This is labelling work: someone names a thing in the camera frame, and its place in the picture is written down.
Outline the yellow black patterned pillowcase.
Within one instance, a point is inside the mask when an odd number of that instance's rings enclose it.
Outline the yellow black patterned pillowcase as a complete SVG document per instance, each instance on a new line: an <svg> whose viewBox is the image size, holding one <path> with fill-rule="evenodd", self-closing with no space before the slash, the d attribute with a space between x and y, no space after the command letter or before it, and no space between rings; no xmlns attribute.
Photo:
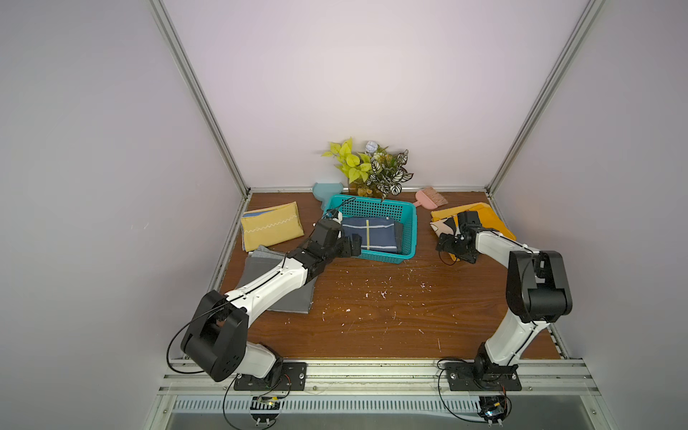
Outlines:
<svg viewBox="0 0 688 430"><path fill-rule="evenodd" d="M467 204L442 211L432 211L431 228L435 231L435 222L450 218L463 211L476 211L482 223L483 229L478 232L476 241L478 255L487 255L507 267L510 252L527 250L527 247L517 241L516 236L507 229L488 204Z"/></svg>

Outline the mustard zigzag pillowcase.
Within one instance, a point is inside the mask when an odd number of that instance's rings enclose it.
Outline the mustard zigzag pillowcase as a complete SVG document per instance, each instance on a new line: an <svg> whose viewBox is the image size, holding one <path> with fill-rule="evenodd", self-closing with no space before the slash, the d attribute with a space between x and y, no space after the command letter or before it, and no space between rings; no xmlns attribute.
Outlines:
<svg viewBox="0 0 688 430"><path fill-rule="evenodd" d="M247 211L241 218L242 247L252 252L304 236L296 202Z"/></svg>

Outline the navy striped pillowcase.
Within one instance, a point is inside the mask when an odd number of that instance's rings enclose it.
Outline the navy striped pillowcase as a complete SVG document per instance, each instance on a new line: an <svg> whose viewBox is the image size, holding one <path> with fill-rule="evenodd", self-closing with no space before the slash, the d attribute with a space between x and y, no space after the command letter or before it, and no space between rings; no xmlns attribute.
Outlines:
<svg viewBox="0 0 688 430"><path fill-rule="evenodd" d="M394 222L386 217L352 217L343 219L341 225L346 236L360 236L363 250L396 254Z"/></svg>

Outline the dark grey checked pillowcase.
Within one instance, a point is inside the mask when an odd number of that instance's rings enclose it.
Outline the dark grey checked pillowcase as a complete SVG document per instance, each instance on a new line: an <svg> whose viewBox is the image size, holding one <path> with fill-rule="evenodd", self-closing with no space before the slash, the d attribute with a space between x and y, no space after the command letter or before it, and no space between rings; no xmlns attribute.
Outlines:
<svg viewBox="0 0 688 430"><path fill-rule="evenodd" d="M395 240L395 245L396 245L396 254L402 254L403 253L403 233L404 226L401 222L398 222L397 220L394 222L394 240Z"/></svg>

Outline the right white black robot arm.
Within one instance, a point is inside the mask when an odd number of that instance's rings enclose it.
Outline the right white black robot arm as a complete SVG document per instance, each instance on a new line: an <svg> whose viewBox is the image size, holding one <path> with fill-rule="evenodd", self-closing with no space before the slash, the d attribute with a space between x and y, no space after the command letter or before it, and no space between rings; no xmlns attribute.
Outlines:
<svg viewBox="0 0 688 430"><path fill-rule="evenodd" d="M472 374L476 379L512 376L539 333L573 310L562 254L537 250L485 227L476 211L434 221L431 228L438 236L438 252L471 264L485 255L507 269L508 310L494 334L480 345Z"/></svg>

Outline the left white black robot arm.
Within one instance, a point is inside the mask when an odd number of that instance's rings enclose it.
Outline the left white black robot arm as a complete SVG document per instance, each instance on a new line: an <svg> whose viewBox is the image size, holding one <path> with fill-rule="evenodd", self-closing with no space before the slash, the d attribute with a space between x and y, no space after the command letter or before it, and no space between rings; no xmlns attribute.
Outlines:
<svg viewBox="0 0 688 430"><path fill-rule="evenodd" d="M335 259L359 256L361 250L360 235L347 236L338 220L319 220L309 238L265 274L225 294L205 294L186 327L182 351L217 383L241 374L274 387L281 379L283 358L250 342L250 327L283 297L320 276Z"/></svg>

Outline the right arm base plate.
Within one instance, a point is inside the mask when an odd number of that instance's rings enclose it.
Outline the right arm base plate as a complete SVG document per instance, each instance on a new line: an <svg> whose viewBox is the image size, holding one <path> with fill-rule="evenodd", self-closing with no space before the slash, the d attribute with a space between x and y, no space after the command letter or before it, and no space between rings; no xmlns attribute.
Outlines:
<svg viewBox="0 0 688 430"><path fill-rule="evenodd" d="M520 392L521 380L517 365L486 365L461 361L442 364L451 392Z"/></svg>

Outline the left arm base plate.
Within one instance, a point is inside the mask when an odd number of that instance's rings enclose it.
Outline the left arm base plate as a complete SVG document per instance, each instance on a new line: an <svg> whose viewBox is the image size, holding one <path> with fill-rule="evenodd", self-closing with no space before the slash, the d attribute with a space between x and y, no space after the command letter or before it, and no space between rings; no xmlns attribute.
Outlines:
<svg viewBox="0 0 688 430"><path fill-rule="evenodd" d="M281 362L265 378L240 374L234 389L239 392L303 392L306 389L307 369L306 362Z"/></svg>

